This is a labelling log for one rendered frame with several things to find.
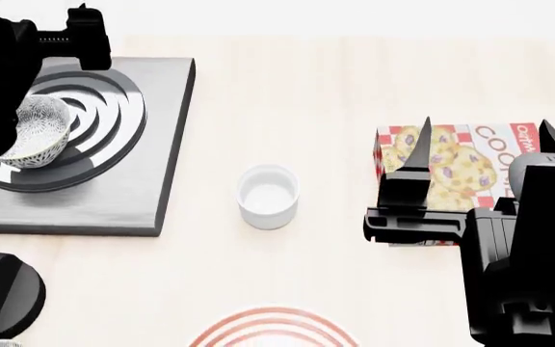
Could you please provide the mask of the black spiral stove burner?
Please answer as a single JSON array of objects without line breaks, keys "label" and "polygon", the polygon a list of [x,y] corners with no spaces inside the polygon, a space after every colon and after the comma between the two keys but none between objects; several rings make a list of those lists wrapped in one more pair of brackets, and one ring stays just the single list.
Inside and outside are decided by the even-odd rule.
[{"label": "black spiral stove burner", "polygon": [[66,149],[40,169],[0,167],[0,188],[21,193],[62,190],[114,167],[138,143],[146,124],[145,99],[136,84],[115,69],[51,67],[29,94],[45,94],[68,106],[73,125]]}]

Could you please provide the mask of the white plate with red rings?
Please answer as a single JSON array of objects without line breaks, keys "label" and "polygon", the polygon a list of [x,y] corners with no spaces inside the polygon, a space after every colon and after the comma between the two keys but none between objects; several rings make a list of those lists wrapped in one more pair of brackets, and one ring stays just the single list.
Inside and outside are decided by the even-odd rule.
[{"label": "white plate with red rings", "polygon": [[328,317],[303,308],[246,308],[216,320],[189,347],[360,347]]}]

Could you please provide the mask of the black round stove knob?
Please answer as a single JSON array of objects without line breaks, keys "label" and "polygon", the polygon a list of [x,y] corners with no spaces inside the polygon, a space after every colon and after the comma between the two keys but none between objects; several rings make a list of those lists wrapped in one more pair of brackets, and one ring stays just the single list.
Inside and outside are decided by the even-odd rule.
[{"label": "black round stove knob", "polygon": [[45,299],[38,271],[13,254],[0,253],[0,339],[13,339],[29,329]]}]

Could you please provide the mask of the oatmeal cookies box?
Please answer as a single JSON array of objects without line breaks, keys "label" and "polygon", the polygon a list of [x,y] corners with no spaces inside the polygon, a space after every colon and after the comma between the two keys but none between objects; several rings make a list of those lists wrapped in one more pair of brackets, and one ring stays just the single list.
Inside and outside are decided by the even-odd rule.
[{"label": "oatmeal cookies box", "polygon": [[[421,126],[381,126],[376,132],[373,157],[376,176],[403,167],[419,138]],[[533,123],[457,124],[432,126],[429,170],[431,183],[427,210],[492,209],[510,199],[510,164],[527,152],[541,149]],[[406,245],[456,245],[427,241]]]}]

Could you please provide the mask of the white ramekin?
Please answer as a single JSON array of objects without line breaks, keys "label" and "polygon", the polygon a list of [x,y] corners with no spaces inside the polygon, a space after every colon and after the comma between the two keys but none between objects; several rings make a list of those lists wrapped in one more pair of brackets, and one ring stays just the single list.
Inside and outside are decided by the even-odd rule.
[{"label": "white ramekin", "polygon": [[300,181],[290,170],[277,164],[260,164],[241,175],[236,200],[248,225],[276,230],[295,218],[300,192]]}]

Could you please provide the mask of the grey stove base plate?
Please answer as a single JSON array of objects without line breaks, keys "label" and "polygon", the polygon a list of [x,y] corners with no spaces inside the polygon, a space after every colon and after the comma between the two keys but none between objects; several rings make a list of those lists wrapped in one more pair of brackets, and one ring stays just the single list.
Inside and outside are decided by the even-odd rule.
[{"label": "grey stove base plate", "polygon": [[[84,71],[73,60],[51,59],[43,64],[40,74],[61,66]],[[72,187],[38,193],[0,188],[0,233],[161,233],[195,85],[196,63],[191,58],[116,57],[110,69],[129,77],[144,96],[146,124],[138,143],[114,167]]]}]

